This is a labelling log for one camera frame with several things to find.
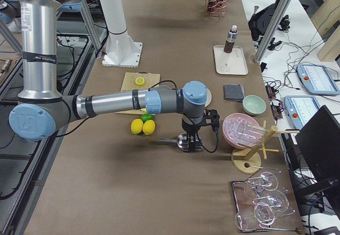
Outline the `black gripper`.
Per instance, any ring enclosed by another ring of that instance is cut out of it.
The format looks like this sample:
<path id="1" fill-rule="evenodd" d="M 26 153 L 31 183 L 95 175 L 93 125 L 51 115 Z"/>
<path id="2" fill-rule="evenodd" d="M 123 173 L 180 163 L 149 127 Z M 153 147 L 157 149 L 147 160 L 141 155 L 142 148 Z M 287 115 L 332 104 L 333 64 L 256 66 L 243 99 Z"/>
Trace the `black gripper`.
<path id="1" fill-rule="evenodd" d="M 182 118 L 182 128 L 185 130 L 188 139 L 188 151 L 203 150 L 201 137 L 196 136 L 201 127 L 211 126 L 212 130 L 218 136 L 219 131 L 219 114 L 215 109 L 205 109 L 200 121 L 194 121 L 185 113 Z"/>

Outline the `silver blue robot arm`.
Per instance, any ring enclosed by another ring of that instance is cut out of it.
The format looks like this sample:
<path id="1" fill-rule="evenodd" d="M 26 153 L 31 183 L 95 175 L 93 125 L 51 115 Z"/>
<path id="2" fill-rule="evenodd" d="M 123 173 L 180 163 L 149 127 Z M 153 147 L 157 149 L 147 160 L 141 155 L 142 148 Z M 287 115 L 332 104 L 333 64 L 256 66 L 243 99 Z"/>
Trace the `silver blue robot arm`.
<path id="1" fill-rule="evenodd" d="M 146 90 L 104 95 L 62 95 L 57 90 L 56 12 L 81 0 L 18 0 L 21 5 L 23 90 L 9 115 L 12 130 L 22 138 L 39 141 L 67 124 L 100 114 L 145 108 L 150 114 L 182 115 L 184 152 L 203 148 L 198 135 L 202 126 L 219 129 L 219 115 L 205 108 L 207 87 L 191 81 L 182 89 L 157 84 Z"/>

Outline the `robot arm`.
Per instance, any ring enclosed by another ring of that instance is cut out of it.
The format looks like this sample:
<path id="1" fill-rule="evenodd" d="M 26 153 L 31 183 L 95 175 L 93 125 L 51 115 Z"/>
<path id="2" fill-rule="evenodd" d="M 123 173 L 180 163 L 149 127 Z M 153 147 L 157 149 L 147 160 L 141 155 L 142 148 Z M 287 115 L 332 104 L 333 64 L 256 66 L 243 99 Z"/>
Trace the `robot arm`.
<path id="1" fill-rule="evenodd" d="M 9 24 L 21 17 L 21 5 L 18 0 L 1 0 L 1 21 Z"/>

